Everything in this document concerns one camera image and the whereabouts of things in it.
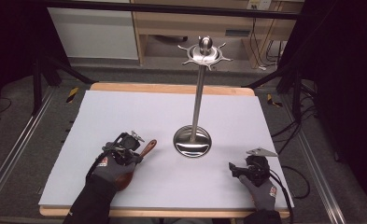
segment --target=metal stand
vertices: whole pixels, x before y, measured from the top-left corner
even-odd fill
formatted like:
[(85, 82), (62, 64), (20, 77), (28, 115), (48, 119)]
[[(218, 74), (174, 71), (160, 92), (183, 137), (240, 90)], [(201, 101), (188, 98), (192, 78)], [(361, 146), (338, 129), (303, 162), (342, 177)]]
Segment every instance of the metal stand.
[(222, 46), (215, 48), (212, 47), (212, 39), (207, 37), (200, 37), (200, 42), (198, 45), (194, 45), (188, 49), (181, 48), (187, 51), (187, 56), (189, 58), (183, 64), (186, 63), (197, 63), (199, 64), (198, 71), (198, 81), (197, 81), (197, 91), (195, 94), (195, 105), (194, 114), (192, 118), (192, 125), (184, 126), (177, 130), (174, 136), (174, 146), (176, 150), (189, 158), (198, 158), (204, 156), (212, 146), (212, 139), (209, 133), (198, 126), (198, 118), (200, 115), (201, 100), (203, 96), (204, 89), (204, 78), (205, 71), (212, 64), (218, 63), (221, 60), (230, 61), (231, 59), (224, 58), (220, 48)]

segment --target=glove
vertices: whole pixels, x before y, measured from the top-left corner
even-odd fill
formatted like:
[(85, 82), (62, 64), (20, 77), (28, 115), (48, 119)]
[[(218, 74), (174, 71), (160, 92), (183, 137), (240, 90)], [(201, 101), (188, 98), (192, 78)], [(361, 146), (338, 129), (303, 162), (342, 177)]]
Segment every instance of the glove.
[(134, 168), (135, 162), (131, 162), (128, 165), (119, 165), (112, 157), (111, 152), (108, 152), (102, 161), (98, 163), (92, 174), (114, 183), (121, 175), (132, 172)]
[(271, 183), (270, 179), (259, 187), (253, 185), (245, 175), (240, 175), (239, 181), (249, 190), (258, 211), (275, 211), (276, 186)]

